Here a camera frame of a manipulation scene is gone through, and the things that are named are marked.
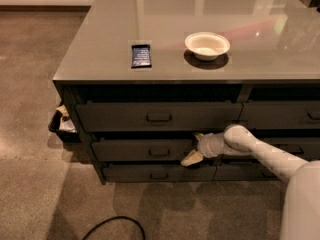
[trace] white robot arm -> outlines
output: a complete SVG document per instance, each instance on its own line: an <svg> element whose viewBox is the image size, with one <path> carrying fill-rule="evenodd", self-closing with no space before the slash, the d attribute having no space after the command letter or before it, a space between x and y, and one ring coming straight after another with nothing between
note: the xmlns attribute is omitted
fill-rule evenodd
<svg viewBox="0 0 320 240"><path fill-rule="evenodd" d="M184 166L220 154L252 155L288 184L280 240L320 239L320 161L308 162L255 138L241 125L223 133L197 135L198 151L181 161Z"/></svg>

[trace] white bowl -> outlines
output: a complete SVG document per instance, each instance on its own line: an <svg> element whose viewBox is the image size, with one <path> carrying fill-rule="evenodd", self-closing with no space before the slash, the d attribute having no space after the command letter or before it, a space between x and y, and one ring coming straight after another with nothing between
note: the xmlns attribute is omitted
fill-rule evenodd
<svg viewBox="0 0 320 240"><path fill-rule="evenodd" d="M225 37L210 32L199 32L188 36L185 45L196 58L206 61L214 60L230 49L230 43Z"/></svg>

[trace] concrete floor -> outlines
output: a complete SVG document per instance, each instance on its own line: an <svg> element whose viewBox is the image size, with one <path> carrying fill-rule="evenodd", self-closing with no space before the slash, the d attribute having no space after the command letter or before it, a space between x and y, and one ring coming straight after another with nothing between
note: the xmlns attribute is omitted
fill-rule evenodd
<svg viewBox="0 0 320 240"><path fill-rule="evenodd" d="M82 239L130 216L148 240L279 238L278 182L100 184L79 144L48 132L51 82L84 13L0 12L0 239ZM142 239L113 221L89 239Z"/></svg>

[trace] black drawer handle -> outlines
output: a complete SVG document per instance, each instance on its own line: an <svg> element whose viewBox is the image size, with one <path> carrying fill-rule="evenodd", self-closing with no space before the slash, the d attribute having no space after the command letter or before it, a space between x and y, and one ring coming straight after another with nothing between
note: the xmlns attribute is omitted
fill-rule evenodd
<svg viewBox="0 0 320 240"><path fill-rule="evenodd" d="M166 180L169 178L169 174L166 173L166 174L153 174L153 173L150 173L150 179L152 180Z"/></svg>
<svg viewBox="0 0 320 240"><path fill-rule="evenodd" d="M157 152L157 151L152 151L149 149L148 151L149 156L151 157L163 157L163 156L170 156L170 149L167 149L167 152Z"/></svg>
<svg viewBox="0 0 320 240"><path fill-rule="evenodd" d="M320 116L312 115L310 112L308 112L307 115L312 121L320 121Z"/></svg>
<svg viewBox="0 0 320 240"><path fill-rule="evenodd" d="M172 115L167 115L167 118L152 118L151 116L146 116L146 121L150 124L163 124L163 123L171 123Z"/></svg>

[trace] gray countertop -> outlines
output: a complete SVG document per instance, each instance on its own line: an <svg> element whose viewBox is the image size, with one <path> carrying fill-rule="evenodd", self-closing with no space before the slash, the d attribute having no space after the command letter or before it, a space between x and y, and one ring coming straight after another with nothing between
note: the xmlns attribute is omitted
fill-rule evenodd
<svg viewBox="0 0 320 240"><path fill-rule="evenodd" d="M184 40L202 31L231 49L198 61ZM140 43L151 44L150 69L131 69ZM54 81L320 83L320 13L298 0L96 0Z"/></svg>

